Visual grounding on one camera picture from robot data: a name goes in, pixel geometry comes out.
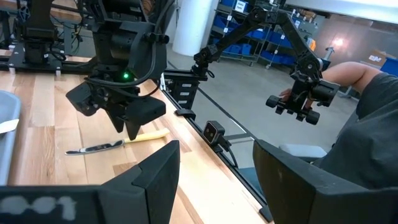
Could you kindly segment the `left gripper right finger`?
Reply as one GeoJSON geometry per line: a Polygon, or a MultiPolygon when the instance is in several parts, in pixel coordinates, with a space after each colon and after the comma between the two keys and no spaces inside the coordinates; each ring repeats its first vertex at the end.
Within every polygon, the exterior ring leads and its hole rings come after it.
{"type": "Polygon", "coordinates": [[[260,139],[252,157],[275,224],[398,224],[398,187],[367,189],[260,139]]]}

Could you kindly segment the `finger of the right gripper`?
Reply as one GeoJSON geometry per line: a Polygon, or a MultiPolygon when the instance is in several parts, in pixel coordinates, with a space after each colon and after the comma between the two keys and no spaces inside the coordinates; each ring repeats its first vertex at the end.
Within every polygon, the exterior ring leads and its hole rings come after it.
{"type": "Polygon", "coordinates": [[[118,133],[121,133],[124,129],[124,120],[121,118],[121,116],[123,115],[123,110],[118,107],[110,107],[106,109],[106,113],[116,131],[118,133]]]}
{"type": "Polygon", "coordinates": [[[141,128],[141,123],[136,120],[127,120],[125,121],[125,125],[129,139],[135,140],[141,128]]]}

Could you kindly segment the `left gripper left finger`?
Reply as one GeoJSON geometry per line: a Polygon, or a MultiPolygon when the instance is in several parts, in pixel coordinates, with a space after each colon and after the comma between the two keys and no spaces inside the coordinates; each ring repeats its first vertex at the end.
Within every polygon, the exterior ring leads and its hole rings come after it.
{"type": "Polygon", "coordinates": [[[179,172],[173,140],[101,185],[0,187],[0,224],[169,224],[179,172]]]}

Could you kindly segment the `grey plastic tray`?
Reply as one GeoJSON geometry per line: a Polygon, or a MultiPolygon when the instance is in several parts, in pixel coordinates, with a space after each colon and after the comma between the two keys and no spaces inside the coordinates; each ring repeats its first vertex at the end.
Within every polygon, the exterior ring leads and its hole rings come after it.
{"type": "MultiPolygon", "coordinates": [[[[0,123],[19,119],[20,113],[21,101],[19,97],[11,92],[0,90],[0,123]]],[[[0,134],[0,186],[6,185],[8,181],[16,129],[0,134]]]]}

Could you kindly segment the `person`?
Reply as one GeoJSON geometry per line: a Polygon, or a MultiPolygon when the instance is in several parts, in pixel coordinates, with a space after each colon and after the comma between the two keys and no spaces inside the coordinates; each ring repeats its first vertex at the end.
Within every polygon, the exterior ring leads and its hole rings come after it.
{"type": "Polygon", "coordinates": [[[359,94],[357,120],[312,164],[367,189],[398,187],[398,77],[359,62],[343,62],[323,79],[359,94]]]}

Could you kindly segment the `white round pillar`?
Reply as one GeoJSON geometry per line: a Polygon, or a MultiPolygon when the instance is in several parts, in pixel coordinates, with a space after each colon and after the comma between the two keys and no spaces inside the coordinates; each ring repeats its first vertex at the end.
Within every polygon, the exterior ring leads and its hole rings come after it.
{"type": "Polygon", "coordinates": [[[211,11],[217,0],[182,0],[172,50],[194,56],[202,48],[211,11]]]}

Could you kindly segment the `metal rack with blue bins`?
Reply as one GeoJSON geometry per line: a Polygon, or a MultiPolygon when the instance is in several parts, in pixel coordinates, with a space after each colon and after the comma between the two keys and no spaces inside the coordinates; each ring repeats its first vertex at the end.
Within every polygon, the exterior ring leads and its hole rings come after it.
{"type": "MultiPolygon", "coordinates": [[[[218,0],[208,44],[215,44],[231,33],[254,7],[267,11],[284,11],[283,2],[284,0],[218,0]]],[[[277,25],[266,25],[248,32],[227,47],[221,57],[247,62],[250,66],[262,61],[266,67],[273,64],[292,66],[295,62],[292,44],[277,25]]]]}

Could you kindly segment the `large blue bin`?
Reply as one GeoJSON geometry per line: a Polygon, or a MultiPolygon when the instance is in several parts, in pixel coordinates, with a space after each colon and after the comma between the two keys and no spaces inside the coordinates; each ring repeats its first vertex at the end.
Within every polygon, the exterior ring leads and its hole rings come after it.
{"type": "Polygon", "coordinates": [[[398,77],[398,59],[387,57],[380,71],[398,77]]]}

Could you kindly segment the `cardboard box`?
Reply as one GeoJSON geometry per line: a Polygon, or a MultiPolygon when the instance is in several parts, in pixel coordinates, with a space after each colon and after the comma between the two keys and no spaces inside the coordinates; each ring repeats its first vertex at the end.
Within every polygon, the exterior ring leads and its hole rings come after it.
{"type": "Polygon", "coordinates": [[[395,56],[388,54],[386,52],[374,49],[371,53],[365,57],[365,62],[375,65],[377,67],[382,67],[386,62],[387,58],[396,58],[395,56]]]}

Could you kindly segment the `black aluminium table frame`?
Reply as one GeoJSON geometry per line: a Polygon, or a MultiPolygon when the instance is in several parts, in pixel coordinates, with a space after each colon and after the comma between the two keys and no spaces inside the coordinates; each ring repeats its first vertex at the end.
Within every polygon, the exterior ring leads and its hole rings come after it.
{"type": "Polygon", "coordinates": [[[167,128],[166,137],[85,156],[67,155],[68,150],[127,136],[116,132],[104,111],[86,117],[67,100],[66,93],[82,79],[72,74],[0,71],[0,90],[21,102],[8,184],[102,184],[178,140],[180,177],[172,224],[267,224],[261,214],[262,196],[202,138],[192,120],[176,115],[176,102],[151,81],[143,83],[141,91],[162,100],[167,112],[140,132],[167,128]]]}

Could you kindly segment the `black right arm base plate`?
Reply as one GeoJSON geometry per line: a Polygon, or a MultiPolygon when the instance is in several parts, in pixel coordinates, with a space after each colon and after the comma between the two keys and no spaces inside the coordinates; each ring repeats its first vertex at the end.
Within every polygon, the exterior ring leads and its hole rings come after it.
{"type": "Polygon", "coordinates": [[[61,61],[49,53],[45,43],[18,43],[8,61],[9,68],[21,72],[60,73],[61,61]]]}

